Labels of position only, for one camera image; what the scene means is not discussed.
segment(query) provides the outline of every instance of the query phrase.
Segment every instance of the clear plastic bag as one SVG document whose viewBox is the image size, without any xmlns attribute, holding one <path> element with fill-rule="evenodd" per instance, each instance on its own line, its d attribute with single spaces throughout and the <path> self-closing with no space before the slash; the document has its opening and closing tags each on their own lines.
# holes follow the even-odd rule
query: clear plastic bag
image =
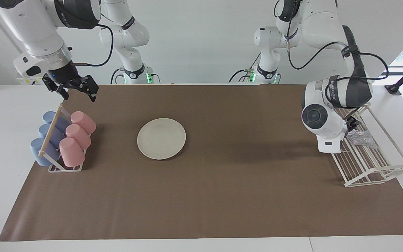
<svg viewBox="0 0 403 252">
<path fill-rule="evenodd" d="M 364 145 L 373 149 L 378 149 L 373 136 L 369 131 L 353 130 L 347 134 L 346 137 L 353 145 Z"/>
</svg>

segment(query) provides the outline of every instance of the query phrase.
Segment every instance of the brown table mat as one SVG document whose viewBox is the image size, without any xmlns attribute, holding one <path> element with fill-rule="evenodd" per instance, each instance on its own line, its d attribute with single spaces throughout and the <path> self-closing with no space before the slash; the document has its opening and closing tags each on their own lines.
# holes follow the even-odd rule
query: brown table mat
<svg viewBox="0 0 403 252">
<path fill-rule="evenodd" d="M 95 103 L 70 92 L 66 110 L 98 123 L 83 171 L 34 164 L 0 241 L 403 235 L 398 181 L 345 188 L 301 122 L 303 88 L 113 85 Z M 166 161 L 136 145 L 156 118 L 187 133 Z"/>
</svg>

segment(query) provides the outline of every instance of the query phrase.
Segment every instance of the pink cup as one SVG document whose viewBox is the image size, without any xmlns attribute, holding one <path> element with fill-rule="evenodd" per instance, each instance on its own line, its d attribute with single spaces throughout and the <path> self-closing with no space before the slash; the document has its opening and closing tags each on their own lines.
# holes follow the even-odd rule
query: pink cup
<svg viewBox="0 0 403 252">
<path fill-rule="evenodd" d="M 83 161 L 85 161 L 85 155 L 80 145 L 71 137 L 60 141 L 60 153 L 63 163 L 67 167 L 76 167 L 83 164 Z"/>
<path fill-rule="evenodd" d="M 66 128 L 66 136 L 77 141 L 82 150 L 85 150 L 91 145 L 91 139 L 86 131 L 78 124 L 71 124 Z"/>
<path fill-rule="evenodd" d="M 92 134 L 96 130 L 96 123 L 82 111 L 76 111 L 71 115 L 71 121 L 74 124 L 80 125 L 87 134 Z"/>
</svg>

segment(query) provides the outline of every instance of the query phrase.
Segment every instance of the round plate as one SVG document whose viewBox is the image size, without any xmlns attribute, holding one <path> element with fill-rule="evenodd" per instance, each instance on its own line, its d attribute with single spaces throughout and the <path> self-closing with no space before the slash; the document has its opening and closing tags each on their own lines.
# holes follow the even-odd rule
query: round plate
<svg viewBox="0 0 403 252">
<path fill-rule="evenodd" d="M 138 134 L 138 148 L 148 158 L 163 160 L 175 156 L 186 142 L 186 131 L 177 121 L 159 118 L 145 124 Z"/>
</svg>

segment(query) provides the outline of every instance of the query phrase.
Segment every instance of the dish rack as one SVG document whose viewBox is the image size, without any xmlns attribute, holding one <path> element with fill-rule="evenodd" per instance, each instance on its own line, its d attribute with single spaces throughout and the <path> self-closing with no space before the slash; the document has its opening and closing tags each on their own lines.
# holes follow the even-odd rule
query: dish rack
<svg viewBox="0 0 403 252">
<path fill-rule="evenodd" d="M 361 124 L 356 128 L 359 131 L 368 131 L 368 127 L 366 127 L 365 122 L 361 117 L 363 112 L 368 111 L 403 158 L 402 151 L 383 127 L 382 123 L 380 123 L 379 119 L 377 119 L 376 115 L 371 110 L 370 105 L 371 104 L 366 104 L 357 110 L 337 108 L 335 111 L 345 121 L 350 117 L 354 117 L 360 121 Z M 342 153 L 332 154 L 332 157 L 334 158 L 334 161 L 345 181 L 345 187 L 381 184 L 403 174 L 403 164 L 399 166 L 391 165 L 389 161 L 384 158 L 380 146 L 377 142 L 375 143 L 377 149 L 363 145 L 353 145 L 347 138 L 345 138 L 342 144 Z"/>
<path fill-rule="evenodd" d="M 67 121 L 71 122 L 71 115 L 63 108 L 62 104 L 58 107 L 56 114 L 51 122 L 51 126 L 49 127 L 49 131 L 46 134 L 46 137 L 44 138 L 43 145 L 41 146 L 40 151 L 38 152 L 38 156 L 41 158 L 46 158 L 49 162 L 51 162 L 51 165 L 48 168 L 48 171 L 50 173 L 63 173 L 63 172 L 78 172 L 82 170 L 83 163 L 79 166 L 76 167 L 67 167 L 64 165 L 63 160 L 61 158 L 61 155 L 59 156 L 59 159 L 55 161 L 51 156 L 46 153 L 46 147 L 48 146 L 48 142 L 51 139 L 52 136 L 52 130 L 56 126 L 58 118 L 62 116 L 64 117 Z"/>
</svg>

